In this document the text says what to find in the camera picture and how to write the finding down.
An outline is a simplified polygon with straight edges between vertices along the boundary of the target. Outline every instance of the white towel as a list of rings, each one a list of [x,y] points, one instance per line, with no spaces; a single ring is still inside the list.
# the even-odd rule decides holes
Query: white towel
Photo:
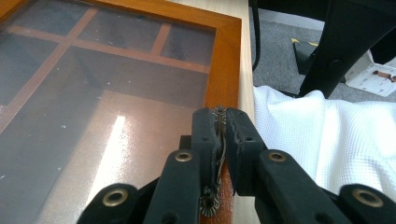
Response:
[[[270,149],[288,152],[315,182],[338,194],[346,184],[378,189],[396,202],[396,103],[293,99],[254,89],[256,128]]]

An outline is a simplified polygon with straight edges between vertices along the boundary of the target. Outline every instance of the white box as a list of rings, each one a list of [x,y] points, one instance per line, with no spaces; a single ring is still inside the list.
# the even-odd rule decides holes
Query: white box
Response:
[[[367,51],[345,77],[349,87],[387,97],[396,91],[396,58],[382,65],[375,63]]]

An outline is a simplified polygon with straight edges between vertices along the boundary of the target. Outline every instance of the black chair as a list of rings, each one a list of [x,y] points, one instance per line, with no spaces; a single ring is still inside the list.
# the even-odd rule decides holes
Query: black chair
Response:
[[[251,5],[255,20],[256,6],[325,21],[319,45],[307,59],[310,66],[299,96],[320,90],[328,98],[364,52],[396,33],[396,0],[252,0]],[[373,49],[394,57],[396,38],[383,42],[390,43],[378,42],[380,48]]]

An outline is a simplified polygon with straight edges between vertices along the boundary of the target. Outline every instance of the gray carpet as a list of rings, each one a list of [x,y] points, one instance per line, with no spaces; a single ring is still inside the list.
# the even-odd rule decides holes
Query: gray carpet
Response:
[[[272,21],[264,21],[261,16],[262,58],[253,73],[255,86],[270,86],[279,91],[298,93],[304,76],[298,74],[291,39],[319,42],[321,31],[290,26]],[[252,61],[255,58],[253,21],[250,17]],[[387,101],[396,102],[396,92],[388,97],[360,91],[340,83],[330,99],[349,102]]]

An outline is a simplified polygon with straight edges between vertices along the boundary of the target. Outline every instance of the wooden window frame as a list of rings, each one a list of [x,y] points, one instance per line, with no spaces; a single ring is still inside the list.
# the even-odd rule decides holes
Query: wooden window frame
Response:
[[[82,0],[155,18],[213,30],[215,41],[205,92],[204,106],[238,107],[242,21],[239,18],[188,7],[165,0]],[[5,21],[29,0],[7,0],[0,8],[0,22]],[[232,184],[227,169],[222,172],[222,201],[215,218],[201,218],[202,223],[232,223]]]

